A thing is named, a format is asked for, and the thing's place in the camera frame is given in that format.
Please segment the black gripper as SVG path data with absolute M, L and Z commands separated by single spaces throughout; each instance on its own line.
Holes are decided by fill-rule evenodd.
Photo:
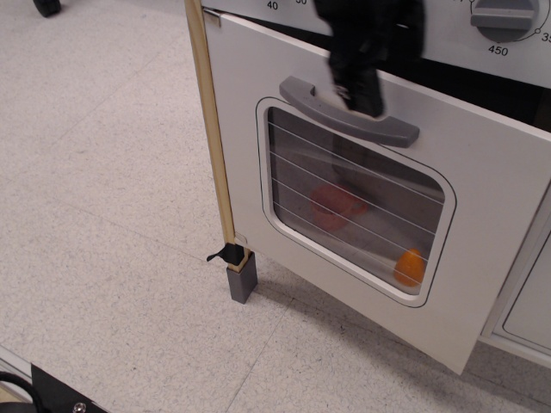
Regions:
M 382 116 L 384 102 L 376 67 L 420 59 L 424 26 L 392 25 L 381 33 L 345 25 L 336 25 L 332 30 L 329 66 L 346 107 L 371 117 Z

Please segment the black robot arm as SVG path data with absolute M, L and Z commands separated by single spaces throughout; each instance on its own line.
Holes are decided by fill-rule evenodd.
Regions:
M 325 0 L 314 3 L 331 28 L 329 67 L 337 94 L 349 110 L 377 118 L 384 112 L 377 65 L 422 57 L 422 1 Z

